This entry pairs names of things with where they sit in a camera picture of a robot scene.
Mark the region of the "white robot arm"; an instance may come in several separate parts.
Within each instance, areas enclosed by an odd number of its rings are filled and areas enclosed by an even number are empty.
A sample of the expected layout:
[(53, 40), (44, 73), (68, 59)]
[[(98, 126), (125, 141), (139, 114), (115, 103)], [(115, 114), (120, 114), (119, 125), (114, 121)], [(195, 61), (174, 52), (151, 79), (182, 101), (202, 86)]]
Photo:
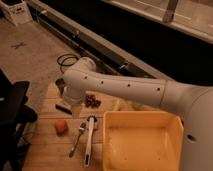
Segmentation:
[(69, 103), (79, 104), (88, 91), (96, 91), (180, 116), (184, 122), (180, 171), (213, 171), (213, 86), (101, 74), (89, 57), (70, 66), (63, 79)]

